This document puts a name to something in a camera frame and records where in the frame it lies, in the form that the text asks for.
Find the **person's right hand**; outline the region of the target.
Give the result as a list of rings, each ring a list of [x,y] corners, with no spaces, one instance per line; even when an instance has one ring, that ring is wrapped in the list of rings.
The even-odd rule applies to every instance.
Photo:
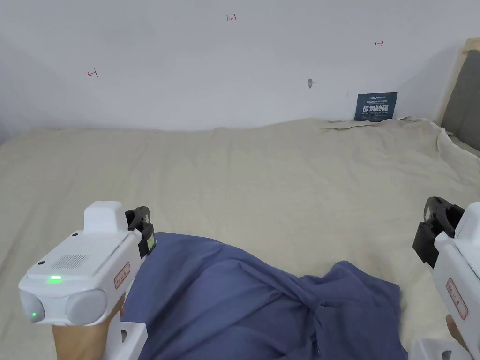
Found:
[[[454,322],[454,319],[452,318],[452,316],[447,315],[445,317],[445,321],[446,321],[447,328],[448,328],[448,331],[449,331],[450,335],[465,349],[466,352],[469,353],[469,356],[472,359],[470,351],[469,351],[469,349],[468,349],[468,347],[467,347],[467,345],[466,345],[458,327],[456,326],[456,323]]]

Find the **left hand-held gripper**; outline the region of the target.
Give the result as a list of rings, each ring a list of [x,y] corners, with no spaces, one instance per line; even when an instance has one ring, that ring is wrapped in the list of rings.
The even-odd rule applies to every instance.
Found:
[[[118,201],[95,201],[84,211],[83,229],[65,238],[20,280],[26,317],[51,327],[102,323],[155,246],[148,207],[124,210]],[[136,360],[146,343],[146,325],[123,322],[120,316],[109,325],[102,360]]]

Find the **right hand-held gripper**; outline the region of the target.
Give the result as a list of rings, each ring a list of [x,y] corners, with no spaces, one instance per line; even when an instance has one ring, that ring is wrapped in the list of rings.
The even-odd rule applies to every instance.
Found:
[[[434,284],[472,357],[480,357],[480,204],[465,209],[428,198],[412,247],[428,265]],[[471,360],[456,341],[423,338],[416,360]]]

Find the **person's left hand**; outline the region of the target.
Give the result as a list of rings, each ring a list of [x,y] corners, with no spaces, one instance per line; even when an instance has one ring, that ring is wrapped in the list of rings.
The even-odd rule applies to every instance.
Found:
[[[112,319],[123,314],[123,294],[102,322],[93,326],[52,326],[52,335],[58,360],[101,360],[105,353],[108,328]]]

